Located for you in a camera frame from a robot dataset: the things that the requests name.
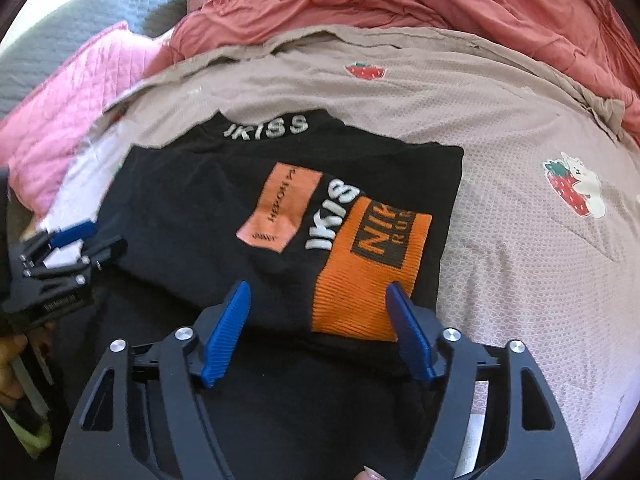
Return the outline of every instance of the ribbed orange fabric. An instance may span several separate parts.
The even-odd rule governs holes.
[[[360,197],[316,281],[314,332],[395,341],[385,307],[386,286],[414,290],[431,215]]]

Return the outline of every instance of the pink bedsheet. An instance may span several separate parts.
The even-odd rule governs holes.
[[[0,121],[0,166],[38,216],[46,214],[78,142],[104,107],[142,78],[160,49],[117,23],[92,37]]]
[[[11,167],[21,202],[44,215],[91,122],[143,75],[215,47],[257,44],[322,23],[483,36],[623,100],[623,126],[640,142],[640,52],[608,0],[211,0],[185,17],[166,45],[126,24],[89,40],[0,121],[0,165]]]
[[[321,23],[471,32],[544,61],[597,95],[623,100],[640,141],[640,52],[608,0],[211,0],[185,17],[150,67]]]

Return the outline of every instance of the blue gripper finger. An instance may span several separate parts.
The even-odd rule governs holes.
[[[386,288],[385,304],[391,325],[398,336],[400,355],[409,372],[414,380],[431,383],[439,377],[439,374],[433,368],[431,344],[412,312],[413,309],[417,311],[418,308],[414,306],[398,282],[393,282]],[[427,308],[420,308],[420,316],[433,317],[433,320],[427,318],[426,321],[440,324],[435,314]]]
[[[207,388],[225,375],[250,308],[251,288],[247,282],[240,282],[204,347],[200,379]]]
[[[58,231],[49,239],[52,249],[68,246],[77,240],[86,240],[95,236],[98,229],[94,222],[87,220],[81,224],[76,224],[62,231]]]

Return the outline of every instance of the red blanket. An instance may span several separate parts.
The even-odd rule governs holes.
[[[640,52],[609,0],[211,0],[177,26],[151,72],[228,44],[297,27],[440,27],[471,32],[623,100],[640,142]]]

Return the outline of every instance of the fingernail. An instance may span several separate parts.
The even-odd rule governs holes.
[[[376,473],[375,471],[373,471],[373,469],[364,466],[364,471],[366,474],[368,474],[371,478],[373,478],[373,480],[385,480],[384,478],[382,478],[382,476],[380,476],[378,473]]]

